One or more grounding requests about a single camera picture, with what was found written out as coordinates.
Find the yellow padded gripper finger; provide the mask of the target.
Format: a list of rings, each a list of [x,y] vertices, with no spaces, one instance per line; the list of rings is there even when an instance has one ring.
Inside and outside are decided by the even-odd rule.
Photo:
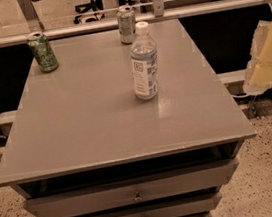
[[[243,85],[248,95],[272,88],[272,22],[260,20],[252,39]]]

